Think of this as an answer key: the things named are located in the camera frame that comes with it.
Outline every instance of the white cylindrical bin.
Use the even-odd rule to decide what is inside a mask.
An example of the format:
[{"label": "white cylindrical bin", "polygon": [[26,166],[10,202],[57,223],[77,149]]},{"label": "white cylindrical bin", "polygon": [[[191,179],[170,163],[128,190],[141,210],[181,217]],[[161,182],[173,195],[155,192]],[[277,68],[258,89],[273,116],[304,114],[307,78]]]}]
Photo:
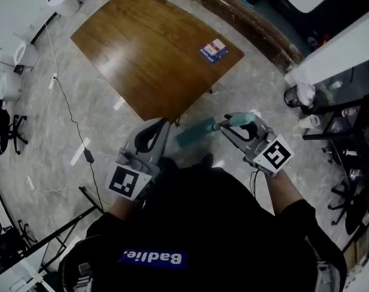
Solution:
[{"label": "white cylindrical bin", "polygon": [[47,3],[55,9],[56,13],[63,16],[72,16],[79,9],[77,0],[48,0]]}]

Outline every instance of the person's forearm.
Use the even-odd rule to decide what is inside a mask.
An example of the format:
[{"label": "person's forearm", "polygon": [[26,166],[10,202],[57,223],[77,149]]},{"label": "person's forearm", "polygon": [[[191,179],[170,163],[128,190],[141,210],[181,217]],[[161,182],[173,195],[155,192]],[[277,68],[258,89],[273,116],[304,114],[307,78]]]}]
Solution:
[{"label": "person's forearm", "polygon": [[119,218],[120,220],[126,221],[132,216],[135,211],[139,209],[141,204],[139,202],[130,201],[126,198],[118,197],[115,203],[110,207],[109,213]]},{"label": "person's forearm", "polygon": [[280,214],[290,204],[303,199],[284,170],[277,173],[275,177],[266,175],[265,178],[275,215]]}]

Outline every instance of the person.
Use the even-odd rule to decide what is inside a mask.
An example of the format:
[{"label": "person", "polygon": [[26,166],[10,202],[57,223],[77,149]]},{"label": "person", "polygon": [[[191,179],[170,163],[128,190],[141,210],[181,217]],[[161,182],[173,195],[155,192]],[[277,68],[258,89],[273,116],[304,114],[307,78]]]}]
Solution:
[{"label": "person", "polygon": [[223,169],[164,159],[145,202],[118,197],[64,258],[64,291],[85,265],[91,291],[342,291],[343,255],[284,171],[266,175],[272,215]]}]

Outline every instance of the brown wooden ledge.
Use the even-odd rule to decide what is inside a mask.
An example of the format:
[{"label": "brown wooden ledge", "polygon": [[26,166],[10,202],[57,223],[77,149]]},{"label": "brown wooden ledge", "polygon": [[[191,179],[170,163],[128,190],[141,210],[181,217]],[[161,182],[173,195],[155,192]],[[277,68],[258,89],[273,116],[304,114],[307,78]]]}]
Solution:
[{"label": "brown wooden ledge", "polygon": [[300,51],[273,25],[240,0],[193,0],[234,27],[248,39],[277,69],[286,74],[288,67],[303,61]]}]

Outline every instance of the wooden table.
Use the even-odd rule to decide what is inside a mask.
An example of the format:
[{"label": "wooden table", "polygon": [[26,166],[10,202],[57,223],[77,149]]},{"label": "wooden table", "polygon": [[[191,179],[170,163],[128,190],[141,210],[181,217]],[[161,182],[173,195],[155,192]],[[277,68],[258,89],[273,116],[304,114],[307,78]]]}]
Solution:
[{"label": "wooden table", "polygon": [[[211,63],[199,50],[215,39],[229,53]],[[174,122],[244,56],[166,0],[110,0],[72,41],[143,120]]]}]

